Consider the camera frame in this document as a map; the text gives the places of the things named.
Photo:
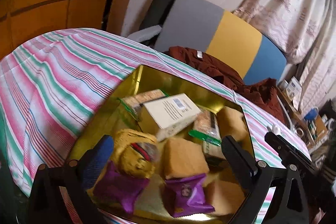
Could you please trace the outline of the large tan sponge block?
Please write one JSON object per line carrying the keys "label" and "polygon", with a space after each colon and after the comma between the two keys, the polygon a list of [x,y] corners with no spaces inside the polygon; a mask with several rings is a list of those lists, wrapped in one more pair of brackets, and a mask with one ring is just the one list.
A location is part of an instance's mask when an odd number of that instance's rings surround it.
{"label": "large tan sponge block", "polygon": [[206,203],[214,208],[214,216],[235,214],[243,203],[244,192],[230,168],[210,172],[203,183]]}

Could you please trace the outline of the purple snack packet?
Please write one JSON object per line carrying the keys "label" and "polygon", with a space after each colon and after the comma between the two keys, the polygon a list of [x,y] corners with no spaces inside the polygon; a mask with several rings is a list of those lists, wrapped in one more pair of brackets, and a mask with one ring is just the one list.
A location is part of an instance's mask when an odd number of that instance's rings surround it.
{"label": "purple snack packet", "polygon": [[165,180],[162,201],[173,218],[199,213],[212,213],[215,208],[206,202],[202,184],[206,174]]}
{"label": "purple snack packet", "polygon": [[149,182],[148,178],[134,178],[119,173],[110,161],[104,176],[96,183],[93,194],[101,201],[117,202],[127,214],[133,214],[135,202]]}

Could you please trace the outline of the yellow knitted toy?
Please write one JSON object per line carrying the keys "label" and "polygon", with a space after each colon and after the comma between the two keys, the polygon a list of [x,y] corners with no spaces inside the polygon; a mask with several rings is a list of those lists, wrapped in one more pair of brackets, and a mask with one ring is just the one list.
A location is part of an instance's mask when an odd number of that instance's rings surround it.
{"label": "yellow knitted toy", "polygon": [[159,159],[157,138],[128,128],[116,132],[113,140],[111,160],[117,171],[134,178],[151,178]]}

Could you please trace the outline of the cracker packet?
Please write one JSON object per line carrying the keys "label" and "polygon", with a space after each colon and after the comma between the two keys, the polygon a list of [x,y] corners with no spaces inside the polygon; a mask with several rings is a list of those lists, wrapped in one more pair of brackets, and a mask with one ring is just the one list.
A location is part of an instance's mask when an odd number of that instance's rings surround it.
{"label": "cracker packet", "polygon": [[167,97],[167,94],[160,89],[150,90],[133,96],[119,98],[122,106],[131,114],[134,119],[138,119],[138,114],[146,102],[155,101]]}
{"label": "cracker packet", "polygon": [[222,142],[216,115],[203,108],[194,121],[189,135],[216,146],[220,146]]}

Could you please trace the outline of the white cardboard box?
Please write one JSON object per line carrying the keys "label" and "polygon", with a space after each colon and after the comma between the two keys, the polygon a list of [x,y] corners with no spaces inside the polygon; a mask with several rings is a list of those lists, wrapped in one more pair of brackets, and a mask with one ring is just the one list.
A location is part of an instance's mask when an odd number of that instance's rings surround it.
{"label": "white cardboard box", "polygon": [[138,124],[142,132],[161,142],[188,127],[200,113],[200,108],[182,93],[145,102],[138,113]]}

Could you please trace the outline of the small green white box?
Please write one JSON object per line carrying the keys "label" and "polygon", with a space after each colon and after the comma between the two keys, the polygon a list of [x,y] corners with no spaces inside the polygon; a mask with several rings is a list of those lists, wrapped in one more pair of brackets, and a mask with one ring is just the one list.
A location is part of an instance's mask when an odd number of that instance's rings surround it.
{"label": "small green white box", "polygon": [[225,156],[222,153],[222,149],[220,146],[203,141],[202,150],[206,158],[226,160]]}

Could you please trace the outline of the wooden side shelf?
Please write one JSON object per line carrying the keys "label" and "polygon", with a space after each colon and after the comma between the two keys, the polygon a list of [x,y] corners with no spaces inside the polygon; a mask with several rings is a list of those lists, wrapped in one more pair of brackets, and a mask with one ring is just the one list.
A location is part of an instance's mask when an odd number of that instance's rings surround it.
{"label": "wooden side shelf", "polygon": [[330,135],[322,118],[317,115],[314,121],[308,122],[294,108],[292,102],[280,88],[277,88],[277,97],[290,130],[304,141],[310,153],[319,149],[329,139]]}

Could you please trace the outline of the white blue product box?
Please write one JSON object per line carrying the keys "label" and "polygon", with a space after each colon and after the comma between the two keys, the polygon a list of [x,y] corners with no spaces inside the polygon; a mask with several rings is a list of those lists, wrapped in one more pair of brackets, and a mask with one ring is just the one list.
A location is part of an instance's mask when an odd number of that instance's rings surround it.
{"label": "white blue product box", "polygon": [[298,100],[302,92],[302,85],[294,76],[288,82],[285,88],[285,94],[291,102]]}

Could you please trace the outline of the maroon garment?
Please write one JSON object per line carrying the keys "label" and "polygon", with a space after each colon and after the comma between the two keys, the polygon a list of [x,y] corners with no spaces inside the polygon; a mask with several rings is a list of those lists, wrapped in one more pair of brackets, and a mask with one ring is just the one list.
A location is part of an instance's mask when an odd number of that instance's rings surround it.
{"label": "maroon garment", "polygon": [[267,78],[255,84],[246,85],[237,71],[206,53],[203,53],[202,57],[197,57],[197,50],[175,46],[170,47],[165,54],[208,75],[286,124],[277,99],[275,79]]}

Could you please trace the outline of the striped pink green tablecloth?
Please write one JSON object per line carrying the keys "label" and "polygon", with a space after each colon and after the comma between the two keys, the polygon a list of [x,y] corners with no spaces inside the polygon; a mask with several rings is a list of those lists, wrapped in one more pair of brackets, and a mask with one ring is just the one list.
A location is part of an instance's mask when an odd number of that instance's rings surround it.
{"label": "striped pink green tablecloth", "polygon": [[281,166],[265,142],[278,120],[243,96],[163,53],[94,28],[39,35],[1,60],[1,149],[14,183],[29,196],[37,168],[64,164],[100,106],[137,67],[188,80],[242,107],[255,156]]}

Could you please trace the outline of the gold metal tin tray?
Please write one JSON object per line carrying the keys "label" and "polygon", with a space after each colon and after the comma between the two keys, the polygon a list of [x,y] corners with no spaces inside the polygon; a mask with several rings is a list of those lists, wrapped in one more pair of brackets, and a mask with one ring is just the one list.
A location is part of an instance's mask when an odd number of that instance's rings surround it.
{"label": "gold metal tin tray", "polygon": [[[84,153],[93,148],[105,134],[114,135],[121,129],[140,130],[138,121],[122,105],[121,99],[135,96],[139,93],[161,89],[169,96],[184,93],[197,106],[217,114],[225,107],[239,112],[242,108],[234,102],[203,88],[188,80],[170,73],[140,65],[122,83],[115,88],[96,114],[92,117],[83,133],[77,139],[68,159],[80,159]],[[151,176],[149,185],[143,190],[137,201],[133,214],[127,214],[122,206],[114,201],[102,200],[88,190],[88,195],[98,208],[106,215],[115,215],[125,221],[135,223],[228,223],[232,215],[193,214],[173,218],[166,211],[162,195],[165,188],[165,141],[158,144],[159,161],[155,165],[155,173]]]}

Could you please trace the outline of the pink patterned curtain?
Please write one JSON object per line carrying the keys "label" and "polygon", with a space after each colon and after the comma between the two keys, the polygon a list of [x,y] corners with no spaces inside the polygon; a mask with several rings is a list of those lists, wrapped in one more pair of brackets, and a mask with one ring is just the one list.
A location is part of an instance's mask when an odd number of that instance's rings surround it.
{"label": "pink patterned curtain", "polygon": [[320,105],[335,83],[335,0],[245,0],[234,13],[298,66],[294,106],[306,114]]}

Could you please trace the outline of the grey yellow blue chair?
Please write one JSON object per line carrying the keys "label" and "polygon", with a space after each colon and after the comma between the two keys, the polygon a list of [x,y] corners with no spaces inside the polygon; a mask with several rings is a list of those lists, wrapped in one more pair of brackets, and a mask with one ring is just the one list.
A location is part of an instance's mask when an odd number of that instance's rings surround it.
{"label": "grey yellow blue chair", "polygon": [[154,49],[173,46],[206,53],[235,70],[251,86],[262,80],[278,81],[286,58],[273,42],[232,12],[205,0],[175,0],[163,24],[156,23],[128,36]]}

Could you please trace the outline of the black rolled mat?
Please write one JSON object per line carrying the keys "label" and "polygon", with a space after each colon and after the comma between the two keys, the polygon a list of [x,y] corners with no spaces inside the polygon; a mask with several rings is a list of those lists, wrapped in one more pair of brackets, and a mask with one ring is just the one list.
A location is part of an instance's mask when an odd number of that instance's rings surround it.
{"label": "black rolled mat", "polygon": [[139,26],[143,30],[152,26],[163,26],[175,0],[152,0],[147,13]]}

